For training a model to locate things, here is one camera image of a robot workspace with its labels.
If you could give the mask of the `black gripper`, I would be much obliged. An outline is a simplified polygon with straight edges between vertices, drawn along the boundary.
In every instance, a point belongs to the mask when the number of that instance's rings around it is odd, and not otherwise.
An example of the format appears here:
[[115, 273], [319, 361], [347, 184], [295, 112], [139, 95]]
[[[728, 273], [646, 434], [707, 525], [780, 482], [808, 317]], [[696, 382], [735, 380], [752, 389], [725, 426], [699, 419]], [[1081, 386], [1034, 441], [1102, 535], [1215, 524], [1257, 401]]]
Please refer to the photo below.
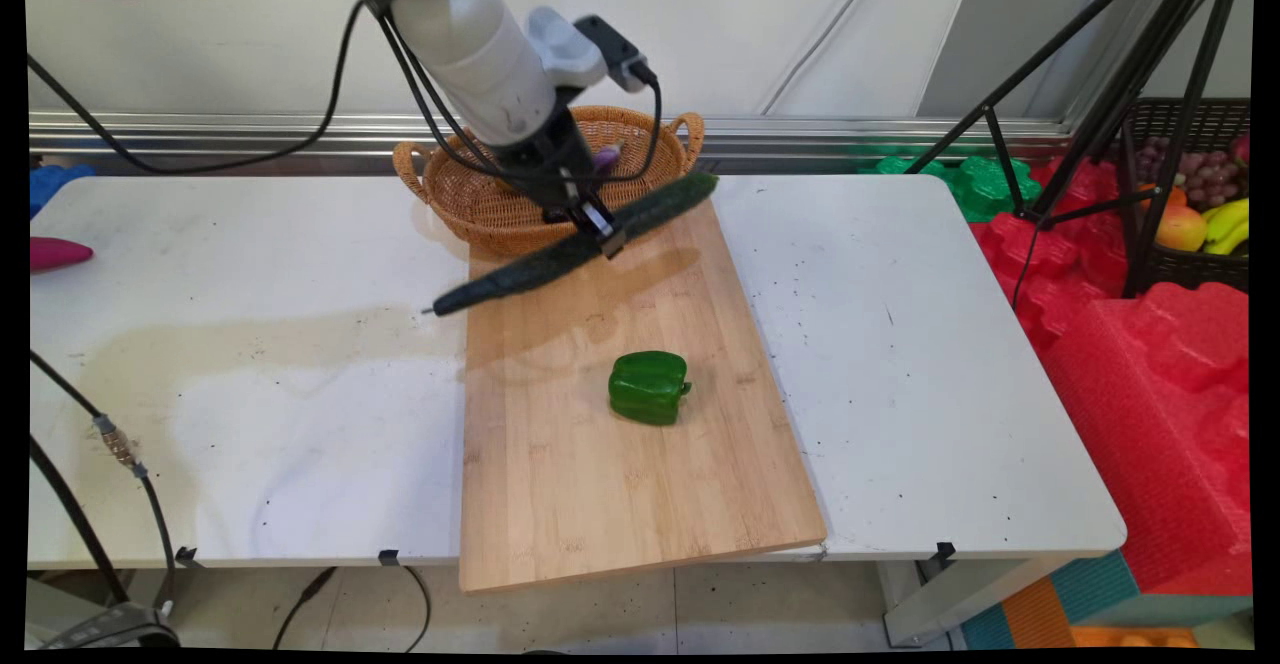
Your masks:
[[599, 198], [593, 152], [570, 107], [554, 107], [532, 136], [495, 146], [503, 180], [541, 210], [544, 225], [573, 223], [604, 258], [614, 258], [627, 241], [614, 212]]

